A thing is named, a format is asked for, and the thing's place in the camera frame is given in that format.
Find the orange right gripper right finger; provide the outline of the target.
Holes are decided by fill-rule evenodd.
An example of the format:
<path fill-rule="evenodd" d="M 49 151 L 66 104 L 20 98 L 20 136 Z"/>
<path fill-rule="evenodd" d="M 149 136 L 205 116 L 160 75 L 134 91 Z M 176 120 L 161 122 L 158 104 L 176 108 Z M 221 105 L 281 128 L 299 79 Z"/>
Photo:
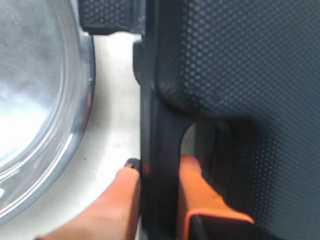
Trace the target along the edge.
<path fill-rule="evenodd" d="M 229 207 L 202 177 L 198 160 L 182 155 L 179 166 L 179 190 L 177 213 L 177 238 L 191 239 L 192 217 L 205 217 L 215 222 L 214 226 L 235 224 L 253 225 L 254 220 L 247 214 Z"/>

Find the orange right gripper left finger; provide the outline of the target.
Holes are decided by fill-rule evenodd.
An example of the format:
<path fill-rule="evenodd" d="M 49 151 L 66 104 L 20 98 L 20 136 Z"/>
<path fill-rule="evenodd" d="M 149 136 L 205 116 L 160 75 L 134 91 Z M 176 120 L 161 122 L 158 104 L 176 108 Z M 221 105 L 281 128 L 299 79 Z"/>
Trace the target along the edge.
<path fill-rule="evenodd" d="M 140 174 L 121 168 L 83 212 L 37 240 L 134 240 L 139 220 Z"/>

